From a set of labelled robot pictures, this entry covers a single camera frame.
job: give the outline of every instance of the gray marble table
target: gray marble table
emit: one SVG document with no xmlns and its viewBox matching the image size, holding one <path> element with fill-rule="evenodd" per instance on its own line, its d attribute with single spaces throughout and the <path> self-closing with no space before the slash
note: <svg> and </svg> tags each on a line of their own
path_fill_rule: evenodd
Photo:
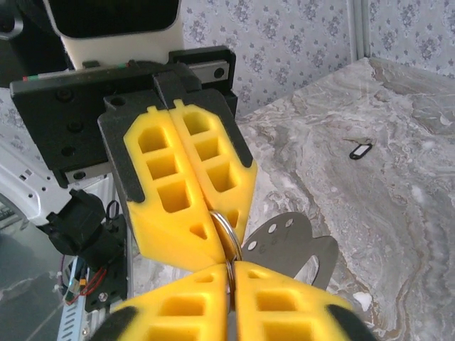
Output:
<svg viewBox="0 0 455 341">
<path fill-rule="evenodd" d="M 455 340 L 454 113 L 455 81 L 364 59 L 239 118 L 259 164 L 247 235 L 304 212 L 340 245 L 328 290 L 381 340 Z M 345 137 L 375 145 L 353 161 Z M 134 260 L 136 293 L 185 274 Z"/>
</svg>

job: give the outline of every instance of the red wire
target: red wire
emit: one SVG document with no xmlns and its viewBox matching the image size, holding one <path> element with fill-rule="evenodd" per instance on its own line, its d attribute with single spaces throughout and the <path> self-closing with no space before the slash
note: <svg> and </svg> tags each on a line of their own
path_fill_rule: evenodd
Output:
<svg viewBox="0 0 455 341">
<path fill-rule="evenodd" d="M 95 291 L 96 288 L 101 284 L 102 280 L 106 276 L 106 273 L 107 273 L 106 269 L 101 268 L 100 270 L 98 270 L 96 274 L 92 277 L 92 279 L 90 279 L 90 282 L 88 282 L 87 286 L 83 288 L 70 302 L 67 302 L 67 304 L 72 305 L 79 298 L 79 296 L 88 296 L 91 293 L 93 293 L 93 291 Z"/>
</svg>

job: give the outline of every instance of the key ring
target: key ring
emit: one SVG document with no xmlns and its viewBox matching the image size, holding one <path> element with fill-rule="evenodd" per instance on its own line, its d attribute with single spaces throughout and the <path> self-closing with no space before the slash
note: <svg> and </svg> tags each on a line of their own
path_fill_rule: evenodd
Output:
<svg viewBox="0 0 455 341">
<path fill-rule="evenodd" d="M 225 230 L 225 233 L 229 236 L 231 244 L 234 246 L 235 255 L 232 260 L 226 259 L 226 269 L 227 269 L 227 280 L 229 282 L 230 289 L 230 304 L 232 307 L 235 306 L 235 277 L 234 277 L 234 261 L 241 261 L 242 257 L 242 246 L 240 245 L 239 239 L 234 232 L 232 226 L 223 215 L 217 211 L 209 211 L 210 215 L 214 217 L 220 225 Z"/>
<path fill-rule="evenodd" d="M 234 246 L 234 259 L 232 261 L 241 261 L 243 259 L 242 257 L 242 245 L 240 245 L 239 239 L 237 238 L 237 235 L 234 232 L 234 229 L 232 226 L 230 226 L 230 223 L 226 218 L 223 217 L 221 213 L 218 211 L 209 211 L 210 215 L 214 217 L 220 225 L 223 227 L 225 230 L 226 234 L 229 236 L 229 239 L 231 241 L 231 244 Z"/>
</svg>

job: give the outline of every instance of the wall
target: wall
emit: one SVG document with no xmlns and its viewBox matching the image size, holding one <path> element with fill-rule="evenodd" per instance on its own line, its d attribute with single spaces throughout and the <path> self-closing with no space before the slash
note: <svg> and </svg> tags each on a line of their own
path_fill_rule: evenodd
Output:
<svg viewBox="0 0 455 341">
<path fill-rule="evenodd" d="M 238 114 L 351 62 L 346 0 L 183 0 L 181 12 L 187 48 L 237 54 Z"/>
<path fill-rule="evenodd" d="M 455 77 L 454 0 L 369 0 L 370 52 Z"/>
</svg>

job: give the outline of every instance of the black screen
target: black screen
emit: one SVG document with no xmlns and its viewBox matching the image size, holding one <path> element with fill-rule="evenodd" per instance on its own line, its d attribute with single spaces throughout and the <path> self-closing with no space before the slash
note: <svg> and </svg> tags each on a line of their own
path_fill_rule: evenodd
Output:
<svg viewBox="0 0 455 341">
<path fill-rule="evenodd" d="M 57 29 L 70 38 L 162 31 L 173 24 L 178 0 L 49 0 Z"/>
</svg>

